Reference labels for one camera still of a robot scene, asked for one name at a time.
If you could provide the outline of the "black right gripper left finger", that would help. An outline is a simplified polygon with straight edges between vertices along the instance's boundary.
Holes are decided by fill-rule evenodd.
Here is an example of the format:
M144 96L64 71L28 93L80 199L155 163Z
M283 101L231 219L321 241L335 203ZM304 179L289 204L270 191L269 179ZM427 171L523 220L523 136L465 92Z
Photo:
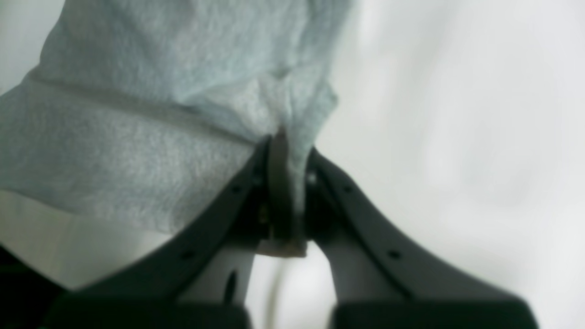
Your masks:
M46 329L249 329L244 307L258 243L271 237L269 180L286 167L286 135L266 137L212 204L125 269L65 294Z

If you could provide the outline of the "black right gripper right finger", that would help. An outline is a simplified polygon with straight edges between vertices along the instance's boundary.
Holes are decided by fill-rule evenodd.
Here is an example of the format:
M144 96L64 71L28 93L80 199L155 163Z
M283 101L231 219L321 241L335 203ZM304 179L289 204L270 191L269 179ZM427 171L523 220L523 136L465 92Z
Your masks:
M343 170L313 149L307 235L327 258L331 329L536 329L526 302L454 267L393 225Z

